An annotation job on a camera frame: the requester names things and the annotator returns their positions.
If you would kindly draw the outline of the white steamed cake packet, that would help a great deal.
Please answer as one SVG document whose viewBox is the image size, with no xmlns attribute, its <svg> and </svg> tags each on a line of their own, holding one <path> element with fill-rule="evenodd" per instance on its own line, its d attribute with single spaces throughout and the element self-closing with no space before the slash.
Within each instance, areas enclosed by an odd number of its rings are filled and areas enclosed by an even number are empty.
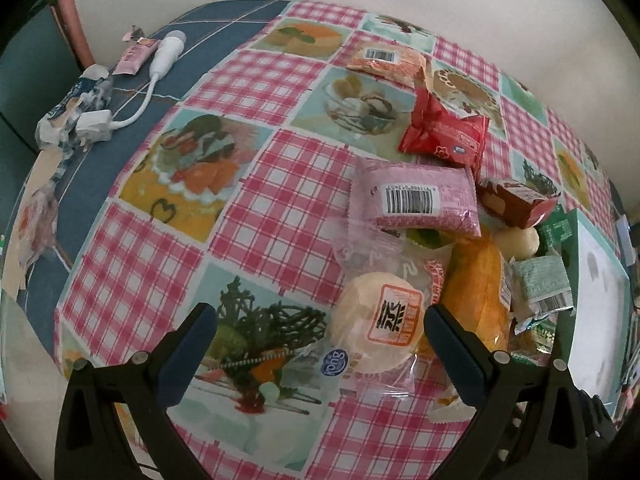
<svg viewBox="0 0 640 480">
<path fill-rule="evenodd" d="M 442 294 L 452 247 L 427 247 L 346 218 L 332 218 L 326 227 L 344 284 L 318 372 L 348 396 L 408 396 L 425 310 Z"/>
</svg>

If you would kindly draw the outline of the orange bread packet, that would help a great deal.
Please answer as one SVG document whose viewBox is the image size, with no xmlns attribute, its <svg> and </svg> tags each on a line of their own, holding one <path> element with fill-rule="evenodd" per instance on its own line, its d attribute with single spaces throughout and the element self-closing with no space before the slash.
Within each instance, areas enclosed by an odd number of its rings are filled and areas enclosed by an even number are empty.
<svg viewBox="0 0 640 480">
<path fill-rule="evenodd" d="M 511 324 L 511 278 L 487 238 L 454 245 L 440 302 L 489 351 L 506 351 Z"/>
</svg>

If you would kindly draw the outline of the patchwork food print tablecloth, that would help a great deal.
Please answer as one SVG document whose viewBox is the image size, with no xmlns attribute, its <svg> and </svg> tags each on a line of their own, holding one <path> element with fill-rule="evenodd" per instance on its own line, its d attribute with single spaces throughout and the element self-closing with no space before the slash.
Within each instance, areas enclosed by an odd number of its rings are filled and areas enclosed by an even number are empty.
<svg viewBox="0 0 640 480">
<path fill-rule="evenodd" d="M 55 361 L 112 365 L 148 350 L 199 301 L 221 340 L 259 356 L 314 340 L 346 278 L 329 220 L 343 217 L 360 156 L 401 160 L 414 93 L 352 72 L 363 44 L 403 46 L 432 66 L 450 112 L 489 120 L 482 173 L 555 190 L 620 248 L 608 178 L 587 145 L 516 79 L 408 22 L 346 6 L 225 1 L 178 21 L 213 21 L 160 84 L 179 99 L 93 148 L 65 196 L 63 240 L 82 236 L 54 311 Z"/>
</svg>

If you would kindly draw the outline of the pale green barcode packet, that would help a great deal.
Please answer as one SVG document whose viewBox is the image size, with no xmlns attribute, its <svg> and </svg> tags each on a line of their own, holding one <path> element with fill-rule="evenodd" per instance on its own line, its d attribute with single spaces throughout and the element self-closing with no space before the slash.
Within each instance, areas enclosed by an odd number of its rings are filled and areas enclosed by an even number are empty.
<svg viewBox="0 0 640 480">
<path fill-rule="evenodd" d="M 574 308 L 570 280 L 561 256 L 513 261 L 511 270 L 515 335 L 530 330 L 552 314 Z"/>
</svg>

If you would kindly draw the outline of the dark teal cabinet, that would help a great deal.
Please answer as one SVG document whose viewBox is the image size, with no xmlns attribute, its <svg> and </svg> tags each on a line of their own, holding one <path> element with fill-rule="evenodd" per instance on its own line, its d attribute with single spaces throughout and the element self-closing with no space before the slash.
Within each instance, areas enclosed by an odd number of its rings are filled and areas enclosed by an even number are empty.
<svg viewBox="0 0 640 480">
<path fill-rule="evenodd" d="M 62 100 L 80 75 L 50 6 L 26 23 L 1 55 L 1 226 L 12 216 L 38 155 L 38 120 Z"/>
</svg>

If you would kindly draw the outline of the pink barcode snack packet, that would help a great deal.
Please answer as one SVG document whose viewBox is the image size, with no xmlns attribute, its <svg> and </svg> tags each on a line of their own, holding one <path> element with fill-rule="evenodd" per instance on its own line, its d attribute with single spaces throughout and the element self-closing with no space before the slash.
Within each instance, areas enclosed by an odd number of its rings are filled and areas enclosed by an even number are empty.
<svg viewBox="0 0 640 480">
<path fill-rule="evenodd" d="M 381 229 L 432 229 L 480 236 L 475 181 L 468 168 L 360 157 L 348 218 Z"/>
</svg>

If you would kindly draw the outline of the pink tube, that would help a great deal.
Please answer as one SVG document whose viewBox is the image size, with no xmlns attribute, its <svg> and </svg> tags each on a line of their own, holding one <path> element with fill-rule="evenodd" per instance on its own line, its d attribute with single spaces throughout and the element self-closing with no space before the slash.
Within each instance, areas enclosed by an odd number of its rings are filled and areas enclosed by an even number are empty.
<svg viewBox="0 0 640 480">
<path fill-rule="evenodd" d="M 151 38 L 140 38 L 134 44 L 130 44 L 115 65 L 113 75 L 135 75 L 159 45 L 160 42 L 157 39 Z"/>
</svg>

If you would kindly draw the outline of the red snack packet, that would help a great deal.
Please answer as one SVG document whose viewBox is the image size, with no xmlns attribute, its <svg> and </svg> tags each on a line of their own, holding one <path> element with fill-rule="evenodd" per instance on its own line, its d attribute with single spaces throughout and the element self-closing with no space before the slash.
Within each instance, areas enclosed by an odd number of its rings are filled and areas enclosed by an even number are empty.
<svg viewBox="0 0 640 480">
<path fill-rule="evenodd" d="M 416 89 L 416 102 L 398 151 L 431 156 L 478 174 L 482 166 L 489 119 L 484 115 L 458 117 L 448 112 L 425 87 Z"/>
</svg>

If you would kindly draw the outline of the crumpled blue white wrapper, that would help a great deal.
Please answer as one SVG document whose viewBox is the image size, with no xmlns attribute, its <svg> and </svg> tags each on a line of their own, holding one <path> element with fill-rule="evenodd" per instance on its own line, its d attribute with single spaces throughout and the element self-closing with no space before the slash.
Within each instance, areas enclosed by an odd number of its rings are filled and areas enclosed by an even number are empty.
<svg viewBox="0 0 640 480">
<path fill-rule="evenodd" d="M 60 150 L 79 144 L 83 148 L 111 140 L 112 113 L 108 109 L 113 79 L 99 64 L 87 68 L 58 105 L 40 119 L 35 139 L 40 150 L 55 146 Z"/>
</svg>

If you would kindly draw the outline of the dark green snack box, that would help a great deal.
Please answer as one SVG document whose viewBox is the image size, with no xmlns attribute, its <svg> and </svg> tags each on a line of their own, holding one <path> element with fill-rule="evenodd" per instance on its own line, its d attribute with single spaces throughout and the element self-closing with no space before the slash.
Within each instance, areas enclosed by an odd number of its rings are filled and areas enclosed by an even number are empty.
<svg viewBox="0 0 640 480">
<path fill-rule="evenodd" d="M 539 236 L 537 256 L 560 254 L 563 245 L 574 236 L 568 213 L 561 205 L 556 206 L 550 216 L 536 226 L 536 231 Z"/>
</svg>

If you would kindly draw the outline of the beige barcode snack packet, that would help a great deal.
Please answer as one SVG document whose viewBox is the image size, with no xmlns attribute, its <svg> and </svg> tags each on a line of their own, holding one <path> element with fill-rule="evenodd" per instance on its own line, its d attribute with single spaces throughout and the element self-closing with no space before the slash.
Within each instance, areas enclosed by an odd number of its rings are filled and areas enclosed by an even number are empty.
<svg viewBox="0 0 640 480">
<path fill-rule="evenodd" d="M 417 82 L 428 91 L 433 90 L 431 60 L 413 48 L 399 44 L 365 42 L 346 67 L 405 87 L 413 88 Z"/>
</svg>

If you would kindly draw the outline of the dark red snack box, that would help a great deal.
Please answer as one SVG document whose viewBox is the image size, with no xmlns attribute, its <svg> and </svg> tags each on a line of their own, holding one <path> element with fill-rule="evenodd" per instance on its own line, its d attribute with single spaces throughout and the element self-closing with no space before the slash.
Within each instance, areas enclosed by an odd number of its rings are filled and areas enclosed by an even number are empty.
<svg viewBox="0 0 640 480">
<path fill-rule="evenodd" d="M 477 185 L 482 205 L 508 226 L 529 229 L 546 221 L 559 200 L 512 179 L 483 179 Z"/>
</svg>

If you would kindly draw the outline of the white tray with teal rim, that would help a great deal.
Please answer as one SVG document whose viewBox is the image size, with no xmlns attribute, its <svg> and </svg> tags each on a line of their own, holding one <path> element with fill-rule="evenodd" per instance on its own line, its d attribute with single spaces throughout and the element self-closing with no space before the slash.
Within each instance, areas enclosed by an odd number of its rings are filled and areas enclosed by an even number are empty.
<svg viewBox="0 0 640 480">
<path fill-rule="evenodd" d="M 568 368 L 577 388 L 614 413 L 623 383 L 631 316 L 630 283 L 611 244 L 579 209 L 567 215 L 567 274 L 574 296 Z"/>
</svg>

